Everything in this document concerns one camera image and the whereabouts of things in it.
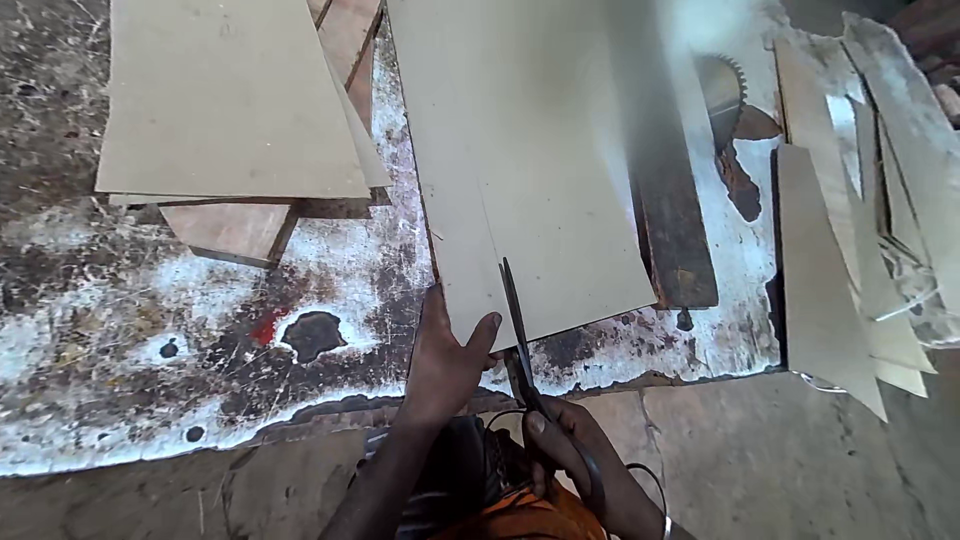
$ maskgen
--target worn metal surface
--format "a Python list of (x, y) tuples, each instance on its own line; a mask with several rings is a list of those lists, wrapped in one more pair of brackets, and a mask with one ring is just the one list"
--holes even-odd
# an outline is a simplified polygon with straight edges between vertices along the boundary
[[(395, 405), (385, 398), (402, 394), (432, 274), (389, 21), (372, 132), (395, 185), (369, 208), (301, 219), (269, 271), (194, 257), (154, 211), (93, 194), (108, 61), (106, 0), (0, 4), (0, 475), (228, 448), (347, 396), (359, 397), (338, 410)], [(543, 391), (779, 364), (765, 290), (776, 141), (735, 143), (760, 191), (747, 222), (693, 99), (684, 126), (720, 306), (646, 308), (543, 339)], [(509, 391), (502, 367), (482, 384)]]

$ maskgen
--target scissors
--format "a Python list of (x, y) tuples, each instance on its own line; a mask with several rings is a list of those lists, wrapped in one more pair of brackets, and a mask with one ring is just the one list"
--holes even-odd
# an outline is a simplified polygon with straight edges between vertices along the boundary
[(566, 430), (557, 420), (557, 415), (552, 410), (543, 405), (540, 398), (540, 392), (534, 385), (534, 375), (530, 368), (530, 350), (527, 348), (527, 333), (523, 328), (523, 316), (520, 314), (520, 300), (516, 295), (516, 286), (514, 285), (514, 275), (510, 272), (510, 264), (507, 258), (503, 258), (503, 264), (500, 264), (500, 278), (503, 279), (503, 287), (507, 293), (507, 306), (510, 308), (510, 318), (514, 322), (514, 331), (516, 332), (516, 349), (511, 350), (506, 355), (507, 372), (510, 374), (510, 383), (514, 388), (514, 396), (519, 396), (521, 404), (527, 410), (535, 410), (543, 415), (547, 422), (560, 428), (574, 450), (584, 460), (584, 466), (587, 468), (589, 477), (589, 495), (584, 502), (590, 508), (604, 508), (606, 495), (603, 489), (603, 480), (600, 477), (600, 468), (596, 461), (587, 451), (580, 439), (575, 437), (571, 431)]

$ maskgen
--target concrete floor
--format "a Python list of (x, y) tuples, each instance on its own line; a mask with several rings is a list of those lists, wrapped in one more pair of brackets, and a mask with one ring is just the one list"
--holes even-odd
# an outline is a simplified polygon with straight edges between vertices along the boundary
[[(788, 373), (586, 398), (701, 539), (960, 538), (960, 355), (884, 425)], [(516, 417), (498, 427), (510, 428)], [(0, 480), (0, 538), (315, 538), (365, 433)]]

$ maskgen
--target wrist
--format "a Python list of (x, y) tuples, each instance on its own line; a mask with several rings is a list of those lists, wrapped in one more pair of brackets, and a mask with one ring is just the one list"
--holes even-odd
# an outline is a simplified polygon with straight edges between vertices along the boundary
[(452, 416), (423, 410), (404, 401), (394, 418), (394, 427), (411, 430), (439, 432), (450, 421)]

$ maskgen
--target fingernail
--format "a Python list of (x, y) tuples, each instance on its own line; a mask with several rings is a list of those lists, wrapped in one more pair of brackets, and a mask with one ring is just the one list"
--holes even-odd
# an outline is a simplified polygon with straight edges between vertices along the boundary
[(534, 433), (543, 433), (543, 428), (546, 427), (545, 422), (543, 421), (543, 415), (538, 412), (530, 413), (530, 431)]

